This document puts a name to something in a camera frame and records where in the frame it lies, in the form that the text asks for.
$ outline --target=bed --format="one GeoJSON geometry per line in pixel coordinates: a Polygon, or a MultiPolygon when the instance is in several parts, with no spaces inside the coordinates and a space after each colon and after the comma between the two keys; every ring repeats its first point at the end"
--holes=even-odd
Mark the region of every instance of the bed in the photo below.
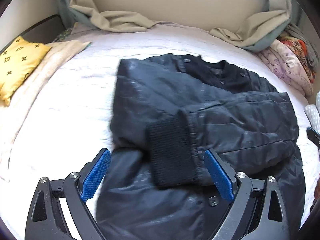
{"type": "MultiPolygon", "coordinates": [[[[31,16],[34,23],[58,12],[54,6],[56,0],[47,0],[47,4],[51,4],[50,10],[41,1],[32,3],[41,10],[29,12],[36,14],[31,16]]],[[[201,55],[205,61],[213,63],[226,60],[265,77],[278,92],[288,93],[300,128],[297,145],[306,178],[302,225],[310,214],[320,173],[318,148],[308,140],[306,134],[310,123],[304,107],[308,101],[273,74],[255,54],[213,37],[208,32],[212,25],[237,30],[242,20],[262,11],[267,0],[96,1],[100,11],[135,11],[152,20],[168,22],[160,22],[146,32],[138,33],[111,33],[83,24],[73,27],[65,41],[79,40],[91,42],[91,45],[60,67],[42,88],[13,144],[7,171],[10,181],[0,179],[0,217],[16,239],[24,239],[28,209],[39,178],[65,178],[72,171],[79,171],[86,162],[92,161],[101,148],[113,149],[109,124],[120,59],[144,59],[166,53],[201,55]],[[224,6],[215,6],[217,2],[224,6]]],[[[14,0],[8,9],[13,10],[13,6],[17,6],[17,1],[14,0]]],[[[19,16],[12,15],[14,13],[9,15],[9,11],[7,14],[5,12],[0,25],[6,22],[4,27],[8,27],[10,22],[16,21],[20,30],[17,28],[16,32],[9,33],[1,41],[1,47],[29,27],[23,26],[25,21],[19,16]]],[[[94,217],[99,191],[87,201],[94,217]]],[[[61,205],[72,236],[81,239],[64,199],[61,199],[61,205]]]]}
{"type": "MultiPolygon", "coordinates": [[[[112,150],[109,122],[119,60],[165,53],[202,55],[208,62],[225,59],[267,78],[279,92],[289,94],[300,127],[297,144],[306,177],[302,223],[306,220],[320,172],[318,149],[305,132],[310,124],[303,108],[308,102],[257,56],[204,30],[168,22],[144,33],[109,33],[77,24],[66,41],[73,39],[92,44],[65,63],[41,90],[13,145],[10,182],[0,180],[0,215],[17,239],[24,237],[29,204],[40,177],[64,178],[79,171],[102,147],[112,150]]],[[[93,216],[98,194],[99,190],[87,202],[93,216]]],[[[74,236],[70,215],[66,220],[74,236]]]]}

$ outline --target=folded bedding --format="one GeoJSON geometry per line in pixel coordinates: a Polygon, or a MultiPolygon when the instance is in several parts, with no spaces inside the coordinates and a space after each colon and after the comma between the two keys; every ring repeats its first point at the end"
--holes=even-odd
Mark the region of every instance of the folded bedding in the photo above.
{"type": "Polygon", "coordinates": [[[318,53],[314,45],[303,35],[301,30],[293,23],[290,23],[281,36],[291,36],[303,41],[307,47],[307,62],[312,71],[316,72],[319,62],[318,53]]]}
{"type": "Polygon", "coordinates": [[[279,37],[278,40],[286,45],[296,55],[308,78],[310,79],[310,82],[313,83],[316,76],[308,66],[306,59],[308,52],[305,43],[302,40],[298,40],[297,38],[290,36],[279,37]]]}
{"type": "MultiPolygon", "coordinates": [[[[80,41],[68,41],[62,43],[49,43],[47,45],[42,45],[42,50],[49,51],[43,60],[40,62],[39,57],[35,57],[35,62],[40,64],[32,72],[28,70],[31,74],[25,80],[25,82],[15,91],[11,98],[11,103],[9,106],[5,104],[0,105],[0,177],[9,180],[7,176],[7,170],[9,165],[10,153],[15,141],[17,134],[25,118],[28,115],[30,108],[33,105],[38,93],[41,91],[43,86],[52,77],[55,71],[61,67],[65,62],[70,60],[74,55],[85,49],[90,43],[80,42],[80,41]]],[[[32,44],[33,48],[37,48],[38,44],[32,44]]]]}
{"type": "Polygon", "coordinates": [[[309,97],[313,86],[297,56],[281,41],[274,42],[267,49],[257,53],[263,63],[280,79],[309,97]]]}

